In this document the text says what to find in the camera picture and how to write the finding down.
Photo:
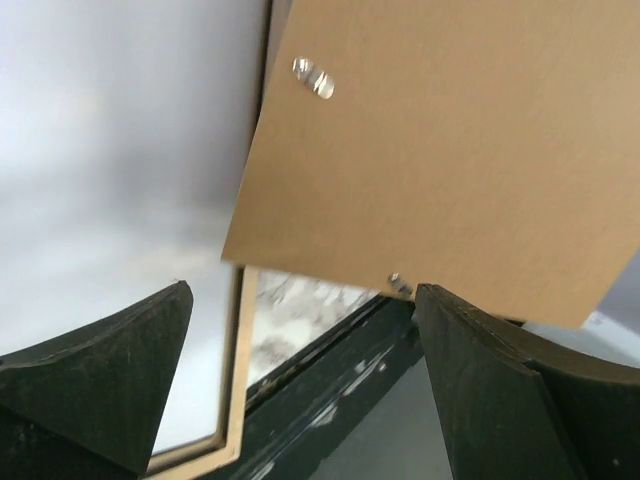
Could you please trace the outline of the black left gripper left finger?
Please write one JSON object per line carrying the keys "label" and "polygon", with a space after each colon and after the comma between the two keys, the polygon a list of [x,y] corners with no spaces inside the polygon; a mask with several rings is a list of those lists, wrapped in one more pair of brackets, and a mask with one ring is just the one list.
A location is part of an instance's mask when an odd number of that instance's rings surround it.
{"label": "black left gripper left finger", "polygon": [[179,281],[3,356],[2,478],[144,477],[192,308]]}

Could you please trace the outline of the wooden picture frame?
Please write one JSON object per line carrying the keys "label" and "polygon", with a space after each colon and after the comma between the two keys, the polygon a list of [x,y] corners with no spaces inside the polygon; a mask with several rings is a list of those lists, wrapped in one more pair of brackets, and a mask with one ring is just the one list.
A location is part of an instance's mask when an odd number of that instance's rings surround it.
{"label": "wooden picture frame", "polygon": [[256,271],[221,254],[270,68],[273,1],[164,1],[157,126],[138,209],[160,235],[140,271],[193,310],[147,470],[194,479],[241,444]]}

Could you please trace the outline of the brown cardboard backing board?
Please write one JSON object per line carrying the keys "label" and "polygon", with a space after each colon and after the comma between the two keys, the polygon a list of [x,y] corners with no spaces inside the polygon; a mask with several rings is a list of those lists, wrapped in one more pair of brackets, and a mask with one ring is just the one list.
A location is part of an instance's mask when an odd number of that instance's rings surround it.
{"label": "brown cardboard backing board", "polygon": [[635,1],[296,1],[222,256],[575,328],[639,248]]}

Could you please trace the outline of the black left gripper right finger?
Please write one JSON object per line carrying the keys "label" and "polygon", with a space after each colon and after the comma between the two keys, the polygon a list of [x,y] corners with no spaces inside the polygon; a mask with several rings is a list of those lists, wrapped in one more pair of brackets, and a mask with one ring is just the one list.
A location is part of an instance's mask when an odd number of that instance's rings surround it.
{"label": "black left gripper right finger", "polygon": [[639,372],[533,334],[446,289],[415,315],[457,479],[635,479]]}

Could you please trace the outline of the red sunset photo print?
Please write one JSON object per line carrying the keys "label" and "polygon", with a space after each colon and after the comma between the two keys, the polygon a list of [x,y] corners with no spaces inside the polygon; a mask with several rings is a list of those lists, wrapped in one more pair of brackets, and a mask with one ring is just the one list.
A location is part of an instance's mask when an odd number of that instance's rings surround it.
{"label": "red sunset photo print", "polygon": [[263,1],[1,5],[1,350],[186,281],[194,307],[155,450],[217,433],[255,128]]}

